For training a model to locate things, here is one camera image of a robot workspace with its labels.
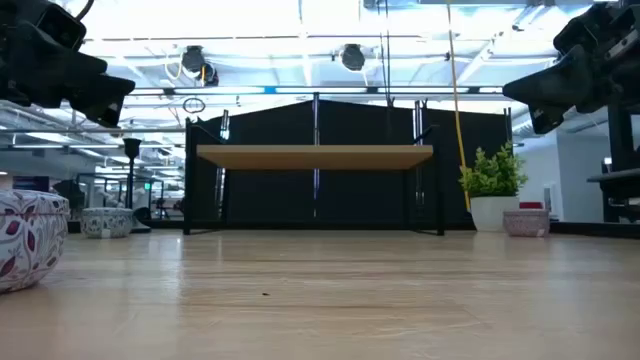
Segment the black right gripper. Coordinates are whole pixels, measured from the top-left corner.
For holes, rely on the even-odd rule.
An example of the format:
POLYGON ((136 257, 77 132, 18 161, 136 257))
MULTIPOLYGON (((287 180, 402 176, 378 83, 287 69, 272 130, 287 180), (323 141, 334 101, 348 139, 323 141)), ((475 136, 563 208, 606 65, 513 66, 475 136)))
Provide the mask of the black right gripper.
POLYGON ((590 54, 574 46, 555 65, 509 82, 505 97, 529 107, 535 134, 547 134, 596 84, 595 108, 640 106, 640 3, 595 3, 599 21, 596 80, 590 54))

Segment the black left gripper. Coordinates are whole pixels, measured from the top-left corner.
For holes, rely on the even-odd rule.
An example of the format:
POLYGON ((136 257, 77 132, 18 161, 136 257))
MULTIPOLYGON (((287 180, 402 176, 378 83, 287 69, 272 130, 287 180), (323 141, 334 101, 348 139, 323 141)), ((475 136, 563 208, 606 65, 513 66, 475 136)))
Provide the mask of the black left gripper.
POLYGON ((49 0, 0 0, 0 99, 57 108, 77 103, 87 120, 117 128, 135 82, 106 73, 107 63, 61 48, 42 26, 61 14, 49 0))

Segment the black candlestick holder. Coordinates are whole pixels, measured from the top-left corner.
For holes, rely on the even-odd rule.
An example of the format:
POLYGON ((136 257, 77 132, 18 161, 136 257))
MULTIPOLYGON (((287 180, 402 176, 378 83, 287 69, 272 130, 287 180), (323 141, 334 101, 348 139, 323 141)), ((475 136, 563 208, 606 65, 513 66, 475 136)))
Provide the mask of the black candlestick holder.
POLYGON ((151 228, 144 225, 135 215, 134 204, 133 204, 133 193, 134 193, 134 165, 135 159, 138 157, 140 152, 140 145, 142 141, 136 138, 124 138, 124 151, 125 155, 128 158, 128 176, 127 176, 127 194, 126 194, 126 207, 132 211, 132 234, 145 234, 150 233, 151 228))

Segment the blue floral patterned tin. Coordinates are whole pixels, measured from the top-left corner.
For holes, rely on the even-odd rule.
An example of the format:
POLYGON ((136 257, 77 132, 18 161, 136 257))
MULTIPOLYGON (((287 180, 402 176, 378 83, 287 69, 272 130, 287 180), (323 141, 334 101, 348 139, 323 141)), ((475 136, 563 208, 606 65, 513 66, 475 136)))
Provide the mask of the blue floral patterned tin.
POLYGON ((133 227, 133 211, 128 208, 85 208, 81 213, 80 224, 81 231, 87 238, 125 238, 133 227))

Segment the pink patterned tin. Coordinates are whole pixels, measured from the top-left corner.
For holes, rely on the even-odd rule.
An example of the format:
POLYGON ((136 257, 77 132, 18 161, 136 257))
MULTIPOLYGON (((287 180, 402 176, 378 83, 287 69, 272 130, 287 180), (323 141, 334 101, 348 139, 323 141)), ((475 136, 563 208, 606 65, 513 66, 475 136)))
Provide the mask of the pink patterned tin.
POLYGON ((518 209, 503 212, 503 227, 514 237, 546 237, 550 230, 549 211, 518 209))

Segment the white tin red leaf pattern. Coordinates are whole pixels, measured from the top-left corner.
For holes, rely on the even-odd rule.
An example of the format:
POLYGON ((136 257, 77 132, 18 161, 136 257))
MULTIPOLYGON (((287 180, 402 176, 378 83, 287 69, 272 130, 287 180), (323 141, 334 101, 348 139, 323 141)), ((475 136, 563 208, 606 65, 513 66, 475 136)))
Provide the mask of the white tin red leaf pattern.
POLYGON ((29 288, 53 271, 69 215, 69 201, 60 195, 0 190, 0 294, 29 288))

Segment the black computer monitor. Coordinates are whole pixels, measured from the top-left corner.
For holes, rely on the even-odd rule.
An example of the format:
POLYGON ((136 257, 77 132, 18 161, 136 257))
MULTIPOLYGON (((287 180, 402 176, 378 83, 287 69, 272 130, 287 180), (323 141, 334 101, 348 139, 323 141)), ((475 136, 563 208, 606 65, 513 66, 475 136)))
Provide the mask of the black computer monitor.
POLYGON ((635 168, 631 114, 619 104, 608 106, 609 140, 612 169, 624 171, 635 168))

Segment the black round spotlight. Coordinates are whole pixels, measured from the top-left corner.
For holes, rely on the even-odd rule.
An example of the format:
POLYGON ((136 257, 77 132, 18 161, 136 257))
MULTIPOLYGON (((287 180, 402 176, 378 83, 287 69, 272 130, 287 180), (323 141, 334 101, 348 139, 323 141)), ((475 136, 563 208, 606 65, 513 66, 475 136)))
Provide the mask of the black round spotlight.
POLYGON ((340 53, 340 59, 342 65, 352 72, 361 71, 366 62, 359 44, 346 44, 340 53))
POLYGON ((203 87, 217 87, 219 75, 214 65, 205 59, 203 47, 187 46, 181 56, 181 69, 203 87))

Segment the grey computer desk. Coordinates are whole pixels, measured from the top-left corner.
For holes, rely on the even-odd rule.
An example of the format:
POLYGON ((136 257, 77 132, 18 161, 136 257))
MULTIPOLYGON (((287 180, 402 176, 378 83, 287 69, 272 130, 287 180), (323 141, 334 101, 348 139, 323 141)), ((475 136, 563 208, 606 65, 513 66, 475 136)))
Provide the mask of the grey computer desk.
POLYGON ((640 221, 640 168, 604 173, 587 181, 597 183, 602 191, 605 222, 640 221))

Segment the purple screen monitor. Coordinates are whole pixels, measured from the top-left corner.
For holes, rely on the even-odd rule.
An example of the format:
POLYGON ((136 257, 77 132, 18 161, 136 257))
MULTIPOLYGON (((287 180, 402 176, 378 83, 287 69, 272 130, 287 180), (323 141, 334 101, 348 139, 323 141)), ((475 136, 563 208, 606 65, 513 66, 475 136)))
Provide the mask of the purple screen monitor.
POLYGON ((48 192, 50 190, 50 178, 48 176, 13 176, 12 188, 48 192))

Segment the green plant in white pot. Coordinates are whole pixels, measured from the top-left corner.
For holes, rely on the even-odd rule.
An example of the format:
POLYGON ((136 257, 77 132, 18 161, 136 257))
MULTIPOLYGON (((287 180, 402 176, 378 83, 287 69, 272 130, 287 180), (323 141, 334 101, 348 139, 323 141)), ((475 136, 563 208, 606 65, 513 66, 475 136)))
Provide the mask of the green plant in white pot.
POLYGON ((525 161, 506 142, 488 156, 478 147, 472 167, 461 166, 459 182, 469 197, 469 211, 479 232, 503 232, 505 211, 519 208, 519 191, 528 177, 523 172, 525 161))

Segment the wooden shelf riser black legs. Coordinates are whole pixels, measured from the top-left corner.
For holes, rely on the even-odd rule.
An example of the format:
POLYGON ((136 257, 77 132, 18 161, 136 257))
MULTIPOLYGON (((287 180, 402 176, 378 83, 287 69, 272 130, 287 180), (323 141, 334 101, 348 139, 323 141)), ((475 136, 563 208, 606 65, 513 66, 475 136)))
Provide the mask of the wooden shelf riser black legs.
POLYGON ((433 145, 197 145, 187 152, 195 169, 204 159, 224 169, 401 171, 439 162, 433 145))

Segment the black workstation frame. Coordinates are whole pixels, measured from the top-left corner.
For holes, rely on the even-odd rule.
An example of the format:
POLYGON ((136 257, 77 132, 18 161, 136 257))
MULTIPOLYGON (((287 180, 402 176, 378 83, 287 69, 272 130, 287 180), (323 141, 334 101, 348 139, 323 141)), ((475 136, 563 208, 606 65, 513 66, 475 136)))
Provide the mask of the black workstation frame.
POLYGON ((170 220, 182 216, 185 195, 178 179, 133 175, 132 195, 129 176, 123 172, 79 173, 72 179, 54 183, 51 191, 70 201, 72 219, 86 208, 132 208, 138 220, 170 220))

